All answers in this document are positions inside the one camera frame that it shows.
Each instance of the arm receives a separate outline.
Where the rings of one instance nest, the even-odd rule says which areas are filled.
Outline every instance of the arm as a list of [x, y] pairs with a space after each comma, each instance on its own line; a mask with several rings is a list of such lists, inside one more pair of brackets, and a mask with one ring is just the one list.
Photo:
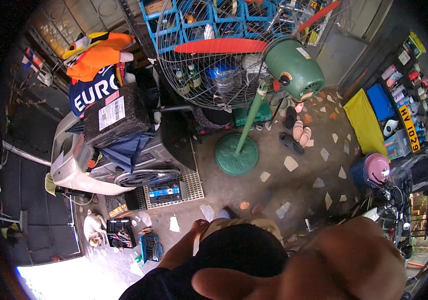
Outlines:
[[209, 226], [206, 220], [197, 220], [193, 223], [189, 232], [181, 238], [163, 256], [158, 268], [174, 269], [181, 265], [187, 258], [192, 257], [194, 251], [194, 241], [199, 238], [200, 233]]

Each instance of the yellow license plate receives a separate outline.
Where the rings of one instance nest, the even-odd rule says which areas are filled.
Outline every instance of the yellow license plate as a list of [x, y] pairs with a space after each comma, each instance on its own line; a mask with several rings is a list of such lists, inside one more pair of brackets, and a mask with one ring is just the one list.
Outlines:
[[421, 144], [419, 143], [419, 139], [417, 138], [417, 133], [415, 132], [415, 126], [412, 122], [411, 114], [407, 109], [407, 105], [402, 105], [399, 108], [401, 112], [402, 121], [404, 122], [405, 129], [407, 129], [407, 134], [409, 135], [409, 140], [411, 141], [412, 152], [415, 153], [421, 150]]

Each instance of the black foam box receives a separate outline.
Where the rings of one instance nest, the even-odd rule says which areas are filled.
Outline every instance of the black foam box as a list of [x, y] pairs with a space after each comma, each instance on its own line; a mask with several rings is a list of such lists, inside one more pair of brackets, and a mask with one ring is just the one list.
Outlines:
[[84, 141], [93, 147], [109, 146], [150, 127], [149, 115], [135, 82], [95, 102], [84, 113]]

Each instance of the white appliance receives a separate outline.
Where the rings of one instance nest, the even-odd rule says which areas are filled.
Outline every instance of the white appliance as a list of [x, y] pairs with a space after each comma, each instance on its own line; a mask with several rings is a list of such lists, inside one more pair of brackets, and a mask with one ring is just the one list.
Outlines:
[[86, 174], [94, 148], [84, 143], [84, 135], [65, 132], [79, 120], [72, 112], [58, 124], [51, 154], [51, 174], [54, 183], [69, 189], [101, 194], [118, 195], [135, 187], [122, 187], [100, 181]]

